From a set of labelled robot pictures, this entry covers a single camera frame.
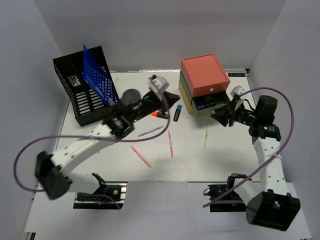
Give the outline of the blue cap black highlighter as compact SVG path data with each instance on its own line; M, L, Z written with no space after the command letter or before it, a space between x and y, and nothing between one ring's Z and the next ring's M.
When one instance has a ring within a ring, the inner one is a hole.
M179 120L180 114L181 114L182 106L180 104L177 105L174 116L173 116L173 121L177 122Z

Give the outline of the green drawer box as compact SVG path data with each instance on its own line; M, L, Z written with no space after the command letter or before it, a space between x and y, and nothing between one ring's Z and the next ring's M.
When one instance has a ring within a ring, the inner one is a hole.
M212 107L202 109L202 110L197 110L197 105L200 105L200 103L195 101L195 98L197 98L197 97L192 97L190 90L188 88L187 82L186 82L184 75L181 71L179 73L179 81L181 81L182 86L184 88L184 91L186 93L187 99L193 108L193 113L191 115L193 115L195 117L209 116L212 114L212 112L215 109L221 108L231 102L229 96L227 95L227 93L225 91L207 94L204 96L210 95L212 98L212 101L210 103L215 102L216 106L212 106Z

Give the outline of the yellow bottom drawer box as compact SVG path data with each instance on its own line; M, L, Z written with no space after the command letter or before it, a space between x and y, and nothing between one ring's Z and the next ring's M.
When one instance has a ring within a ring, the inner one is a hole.
M186 109L187 109L187 112L188 112L189 115L191 115L194 110L193 110L193 108L192 108L192 105L191 105L191 104L189 103L189 101L188 101L186 92L185 92L185 90L184 90L184 87L183 87L181 81L178 82L178 89L179 89L179 91L180 91L180 94L181 94L182 100L183 100L183 102L184 102L184 105L185 105L185 107L186 107Z

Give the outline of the orange cap black highlighter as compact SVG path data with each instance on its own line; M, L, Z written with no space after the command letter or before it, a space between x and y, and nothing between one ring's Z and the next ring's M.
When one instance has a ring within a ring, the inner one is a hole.
M168 120L170 118L170 116L168 114L163 113L163 112L159 112L159 111L154 111L151 114L151 116L156 117L156 118L166 119L166 120Z

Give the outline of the purple cap black highlighter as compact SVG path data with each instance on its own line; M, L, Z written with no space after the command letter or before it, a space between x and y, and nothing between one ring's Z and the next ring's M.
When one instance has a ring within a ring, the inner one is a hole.
M215 103L210 103L210 104L200 104L200 105L197 105L196 108L198 111L200 110L203 110L203 109L207 109L207 108L210 108L210 107L214 107L216 104Z

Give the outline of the yellow thin pen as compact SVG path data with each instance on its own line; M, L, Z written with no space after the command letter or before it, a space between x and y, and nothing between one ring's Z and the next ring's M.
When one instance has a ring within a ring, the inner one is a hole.
M210 128L210 124L208 123L207 126L206 126L206 130L205 130L205 136L204 136L204 141L203 141L203 148L205 148L206 145L207 145L209 128Z

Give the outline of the blue plastic folder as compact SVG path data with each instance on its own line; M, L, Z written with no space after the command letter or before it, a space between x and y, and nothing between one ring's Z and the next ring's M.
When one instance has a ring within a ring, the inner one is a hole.
M112 79L85 45L83 45L83 80L105 104L108 106L116 104L116 90Z

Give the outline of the green cap black highlighter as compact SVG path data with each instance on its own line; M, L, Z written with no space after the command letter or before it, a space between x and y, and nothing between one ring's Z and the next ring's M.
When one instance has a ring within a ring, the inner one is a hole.
M213 99L210 95L199 96L199 97L196 97L194 100L200 104L207 104L207 103L210 103L211 101L213 101Z

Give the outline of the salmon top drawer box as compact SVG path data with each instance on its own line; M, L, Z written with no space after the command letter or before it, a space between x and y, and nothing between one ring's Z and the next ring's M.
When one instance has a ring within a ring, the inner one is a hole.
M181 72L192 97L224 92L230 79L215 54L207 54L181 61Z

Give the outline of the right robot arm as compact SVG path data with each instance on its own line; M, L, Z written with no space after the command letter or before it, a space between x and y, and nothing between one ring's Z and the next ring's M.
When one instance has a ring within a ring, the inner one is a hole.
M243 99L235 94L229 104L211 115L225 127L231 127L235 122L249 127L248 133L258 159L256 172L260 185L256 186L250 176L233 173L221 191L210 189L214 202L210 210L222 212L223 204L244 205L250 225L285 232L300 211L301 203L289 191L278 153L281 133L274 124L277 105L277 99L262 95L255 108L246 109Z

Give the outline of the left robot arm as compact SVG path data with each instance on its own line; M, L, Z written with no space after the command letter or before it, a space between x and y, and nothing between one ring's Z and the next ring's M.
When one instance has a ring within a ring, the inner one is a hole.
M48 198L56 200L68 192L90 194L96 200L103 198L106 183L98 174L78 174L73 170L97 152L125 138L135 129L134 122L157 110L164 112L165 104L152 90L141 97L138 90L128 89L88 135L51 154L39 153L35 176Z

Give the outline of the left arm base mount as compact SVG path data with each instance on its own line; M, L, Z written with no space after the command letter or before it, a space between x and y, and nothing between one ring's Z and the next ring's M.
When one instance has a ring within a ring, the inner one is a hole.
M127 183L105 181L97 173L81 181L89 191L77 191L73 208L78 210L121 210L125 203Z

